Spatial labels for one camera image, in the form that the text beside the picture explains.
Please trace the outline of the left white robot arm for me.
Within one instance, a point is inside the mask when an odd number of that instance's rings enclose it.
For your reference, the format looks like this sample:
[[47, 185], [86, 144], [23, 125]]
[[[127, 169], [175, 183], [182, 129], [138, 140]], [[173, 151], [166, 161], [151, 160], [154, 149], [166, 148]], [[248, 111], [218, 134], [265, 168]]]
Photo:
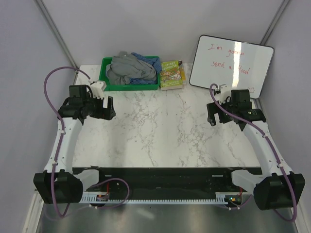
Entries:
[[103, 81], [69, 87], [69, 97], [57, 112], [58, 128], [52, 153], [43, 172], [34, 176], [34, 185], [45, 203], [78, 203], [88, 188], [105, 189], [107, 180], [96, 170], [73, 173], [74, 150], [85, 119], [111, 120], [116, 115], [112, 97], [108, 97], [104, 107], [105, 88]]

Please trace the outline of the grey long sleeve shirt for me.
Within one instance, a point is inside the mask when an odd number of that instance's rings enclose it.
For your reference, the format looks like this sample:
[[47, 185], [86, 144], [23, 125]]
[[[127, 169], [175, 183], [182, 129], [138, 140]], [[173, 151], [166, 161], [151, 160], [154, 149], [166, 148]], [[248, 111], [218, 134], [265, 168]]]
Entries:
[[130, 78], [155, 78], [155, 70], [132, 54], [120, 52], [112, 57], [106, 73], [111, 85], [129, 85]]

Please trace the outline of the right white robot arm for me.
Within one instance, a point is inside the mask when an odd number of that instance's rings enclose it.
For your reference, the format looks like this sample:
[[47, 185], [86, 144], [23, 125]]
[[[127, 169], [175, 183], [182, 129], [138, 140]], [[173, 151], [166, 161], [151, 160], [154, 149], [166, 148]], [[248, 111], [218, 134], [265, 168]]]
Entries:
[[244, 169], [235, 170], [223, 178], [223, 187], [228, 191], [244, 189], [254, 197], [260, 210], [292, 208], [297, 211], [305, 179], [301, 173], [294, 173], [281, 156], [263, 111], [252, 107], [249, 90], [212, 84], [209, 93], [212, 98], [207, 104], [210, 125], [232, 121], [237, 124], [250, 142], [262, 172], [253, 175]]

